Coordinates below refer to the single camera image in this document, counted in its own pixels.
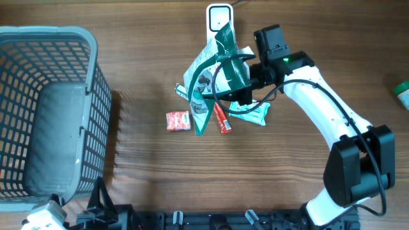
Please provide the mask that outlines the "green grip gloves package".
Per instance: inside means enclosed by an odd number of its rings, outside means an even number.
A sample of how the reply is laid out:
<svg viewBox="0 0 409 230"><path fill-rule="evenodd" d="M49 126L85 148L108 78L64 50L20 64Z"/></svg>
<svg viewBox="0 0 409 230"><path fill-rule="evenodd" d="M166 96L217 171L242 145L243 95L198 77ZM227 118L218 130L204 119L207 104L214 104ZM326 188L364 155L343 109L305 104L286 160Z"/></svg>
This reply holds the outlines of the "green grip gloves package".
<svg viewBox="0 0 409 230"><path fill-rule="evenodd" d="M218 96L250 86L248 66L241 57L216 71L223 61L237 54L253 55L253 51L250 47L238 48L234 26L228 22L209 40L183 74L197 135L203 134L215 105L212 84Z"/></svg>

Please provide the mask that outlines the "mint toilet wipes pack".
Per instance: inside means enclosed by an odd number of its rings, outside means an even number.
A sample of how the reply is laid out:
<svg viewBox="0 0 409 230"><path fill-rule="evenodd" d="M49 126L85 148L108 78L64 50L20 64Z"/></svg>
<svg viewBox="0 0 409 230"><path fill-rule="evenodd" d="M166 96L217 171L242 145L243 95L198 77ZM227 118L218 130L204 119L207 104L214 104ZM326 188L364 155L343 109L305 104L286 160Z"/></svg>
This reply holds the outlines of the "mint toilet wipes pack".
<svg viewBox="0 0 409 230"><path fill-rule="evenodd" d="M253 103L250 105L239 105L238 102L232 102L229 110L231 111L247 111L251 108L253 108L256 105L256 101L253 100ZM246 113L246 114L231 114L229 113L229 116L236 117L251 123L255 123L257 125L265 126L265 116L268 112L268 109L270 107L270 103L265 102L261 104L256 110Z"/></svg>

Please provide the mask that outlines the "red snack stick packet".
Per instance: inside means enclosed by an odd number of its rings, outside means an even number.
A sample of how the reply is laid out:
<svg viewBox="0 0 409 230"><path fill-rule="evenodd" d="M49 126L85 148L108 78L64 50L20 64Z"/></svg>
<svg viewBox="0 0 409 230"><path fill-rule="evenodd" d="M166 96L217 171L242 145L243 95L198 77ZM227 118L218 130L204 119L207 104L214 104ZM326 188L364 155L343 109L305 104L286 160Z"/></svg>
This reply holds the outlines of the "red snack stick packet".
<svg viewBox="0 0 409 230"><path fill-rule="evenodd" d="M227 134L232 132L232 128L229 124L229 121L223 111L223 109L217 104L215 103L214 107L213 107L213 111L216 114L219 126L220 126L220 132L221 134Z"/></svg>

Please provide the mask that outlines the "green white gum box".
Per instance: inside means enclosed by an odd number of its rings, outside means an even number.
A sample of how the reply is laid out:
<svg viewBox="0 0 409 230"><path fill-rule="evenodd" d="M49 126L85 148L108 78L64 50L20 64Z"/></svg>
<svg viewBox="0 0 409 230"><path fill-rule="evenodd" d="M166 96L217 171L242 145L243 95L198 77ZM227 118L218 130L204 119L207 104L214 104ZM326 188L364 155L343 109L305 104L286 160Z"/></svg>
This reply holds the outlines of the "green white gum box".
<svg viewBox="0 0 409 230"><path fill-rule="evenodd" d="M182 98L184 98L186 100L189 99L188 95L187 95L187 92L186 92L186 89L185 89L185 87L183 85L177 83L174 90L175 90L175 93L180 95Z"/></svg>

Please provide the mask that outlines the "red white tissue pack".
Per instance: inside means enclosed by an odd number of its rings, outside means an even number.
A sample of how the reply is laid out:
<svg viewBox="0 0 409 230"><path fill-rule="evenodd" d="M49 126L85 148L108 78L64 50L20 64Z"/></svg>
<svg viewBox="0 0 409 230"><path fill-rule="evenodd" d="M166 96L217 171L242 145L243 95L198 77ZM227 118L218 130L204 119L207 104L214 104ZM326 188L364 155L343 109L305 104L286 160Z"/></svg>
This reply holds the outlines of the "red white tissue pack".
<svg viewBox="0 0 409 230"><path fill-rule="evenodd" d="M174 111L166 114L167 131L190 130L190 117L188 111Z"/></svg>

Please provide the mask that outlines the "green lid jar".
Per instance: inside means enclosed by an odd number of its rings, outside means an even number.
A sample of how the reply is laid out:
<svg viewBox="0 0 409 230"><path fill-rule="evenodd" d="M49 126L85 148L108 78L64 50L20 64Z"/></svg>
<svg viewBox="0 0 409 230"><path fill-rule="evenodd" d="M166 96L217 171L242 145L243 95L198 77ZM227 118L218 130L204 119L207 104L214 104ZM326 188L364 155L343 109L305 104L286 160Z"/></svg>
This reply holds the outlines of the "green lid jar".
<svg viewBox="0 0 409 230"><path fill-rule="evenodd" d="M393 91L402 103L403 107L406 110L409 110L409 82L406 80L400 83L393 89Z"/></svg>

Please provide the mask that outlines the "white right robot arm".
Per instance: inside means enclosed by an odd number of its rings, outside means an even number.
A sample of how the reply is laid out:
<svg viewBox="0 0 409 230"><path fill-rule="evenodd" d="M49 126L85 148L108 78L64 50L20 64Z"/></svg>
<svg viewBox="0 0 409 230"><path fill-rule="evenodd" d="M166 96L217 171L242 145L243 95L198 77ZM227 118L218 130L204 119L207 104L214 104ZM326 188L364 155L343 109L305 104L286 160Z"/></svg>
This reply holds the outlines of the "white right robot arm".
<svg viewBox="0 0 409 230"><path fill-rule="evenodd" d="M323 173L323 190L300 209L299 229L325 229L364 201L379 197L396 182L395 137L385 125L373 126L348 107L323 79L314 61L302 51L291 52L279 25L254 33L259 63L238 89L212 84L206 99L251 103L252 92L272 86L292 99L321 132L330 153Z"/></svg>

